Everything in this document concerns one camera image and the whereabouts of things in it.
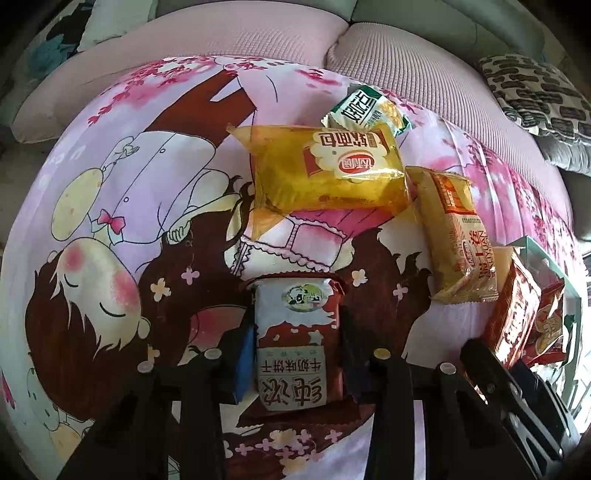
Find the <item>brand logo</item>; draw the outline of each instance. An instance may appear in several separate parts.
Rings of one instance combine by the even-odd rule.
[[[462,240],[462,251],[464,252],[464,258],[468,264],[474,268],[476,266],[476,259],[474,258],[474,253],[472,253],[470,244],[468,244],[466,240]]]
[[[339,170],[346,174],[365,173],[375,165],[375,160],[369,152],[354,152],[339,159]]]
[[[327,300],[320,287],[309,283],[291,287],[282,298],[287,307],[294,312],[313,312],[322,308]]]

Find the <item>snack package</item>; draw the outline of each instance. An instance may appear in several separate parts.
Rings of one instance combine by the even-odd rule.
[[[563,336],[564,279],[542,290],[540,306],[534,326],[525,345],[522,360],[526,365],[537,363],[537,359],[548,352]]]
[[[541,291],[516,253],[482,339],[507,368],[522,356],[540,305]]]
[[[353,84],[349,94],[322,119],[329,128],[346,128],[365,132],[380,123],[389,126],[396,137],[411,128],[410,121],[398,107],[377,90],[360,84]]]
[[[291,272],[247,283],[254,290],[260,416],[343,398],[335,275]]]
[[[474,209],[469,180],[454,173],[407,167],[417,188],[421,215],[436,269],[442,303],[498,298],[495,261],[484,225]]]
[[[569,355],[567,352],[564,351],[564,344],[566,343],[565,337],[566,335],[559,338],[546,353],[542,353],[542,355],[536,358],[533,363],[538,365],[548,365],[559,364],[560,362],[564,362],[565,360],[567,360]]]
[[[230,132],[254,157],[254,239],[295,210],[385,207],[396,215],[410,205],[385,124],[371,132],[259,125]]]

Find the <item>rosy cheek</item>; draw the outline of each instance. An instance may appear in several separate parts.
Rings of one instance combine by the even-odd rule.
[[[127,271],[118,271],[113,275],[113,297],[125,310],[129,311],[139,307],[138,287]]]
[[[84,260],[84,252],[78,244],[71,244],[64,251],[64,266],[68,272],[79,271],[84,265]]]

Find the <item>pink bedsheet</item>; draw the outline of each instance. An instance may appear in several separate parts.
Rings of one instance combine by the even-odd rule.
[[[428,246],[409,210],[294,212],[250,238],[250,157],[227,125],[319,126],[349,84],[284,61],[165,59],[123,77],[70,124],[15,221],[0,278],[9,426],[41,480],[57,476],[138,364],[183,364],[216,346],[251,303],[238,286],[260,274],[338,273],[359,328],[415,364],[457,361],[482,333],[491,304],[431,301]],[[398,137],[406,164],[467,175],[494,244],[531,235],[582,278],[572,233],[519,174],[458,127],[385,93],[414,125]],[[252,390],[222,408],[230,479],[363,478],[371,409],[345,400],[261,419],[258,402]],[[175,458],[172,445],[170,479]]]

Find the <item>gray sofa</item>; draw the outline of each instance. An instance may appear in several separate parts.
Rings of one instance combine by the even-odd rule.
[[[156,17],[224,0],[158,0]],[[507,0],[290,0],[347,22],[390,25],[412,32],[475,65],[488,55],[522,53],[542,60],[544,33]]]

